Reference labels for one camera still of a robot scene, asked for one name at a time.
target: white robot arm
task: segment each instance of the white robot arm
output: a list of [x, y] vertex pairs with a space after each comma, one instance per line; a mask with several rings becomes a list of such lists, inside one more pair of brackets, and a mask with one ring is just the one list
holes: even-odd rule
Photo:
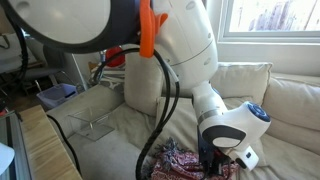
[[[66, 52], [97, 52], [116, 45], [139, 44], [139, 0], [0, 0], [8, 16], [33, 37]], [[167, 13], [155, 49], [191, 89], [203, 139], [242, 167], [253, 169], [258, 157], [250, 143], [260, 138], [270, 118], [246, 102], [227, 110], [209, 79], [218, 68], [217, 48], [201, 0], [154, 0], [155, 14]]]

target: wall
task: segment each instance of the wall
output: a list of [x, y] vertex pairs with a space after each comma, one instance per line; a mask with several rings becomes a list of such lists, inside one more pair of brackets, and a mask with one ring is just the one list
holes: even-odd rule
[[[211, 25], [218, 37], [223, 0], [207, 1]], [[320, 45], [232, 44], [217, 42], [219, 61], [268, 61], [273, 72], [320, 76]]]
[[13, 29], [7, 20], [2, 7], [0, 6], [0, 33], [13, 33]]

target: beige couch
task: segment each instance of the beige couch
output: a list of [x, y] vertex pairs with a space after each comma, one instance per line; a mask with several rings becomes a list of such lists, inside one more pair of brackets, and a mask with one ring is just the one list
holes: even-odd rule
[[[320, 77], [271, 75], [271, 67], [220, 63], [211, 79], [229, 109], [249, 100], [272, 118], [267, 133], [252, 145], [260, 158], [258, 167], [240, 170], [233, 178], [320, 179]], [[137, 157], [159, 120], [164, 104], [161, 71], [152, 61], [130, 61], [126, 68], [125, 96], [96, 86], [47, 112], [60, 121], [76, 149], [84, 179], [135, 179]], [[173, 137], [181, 147], [197, 151], [190, 92], [182, 90], [182, 96], [155, 144]], [[68, 115], [92, 106], [111, 112], [106, 124], [115, 129], [97, 141], [74, 133], [68, 121]]]

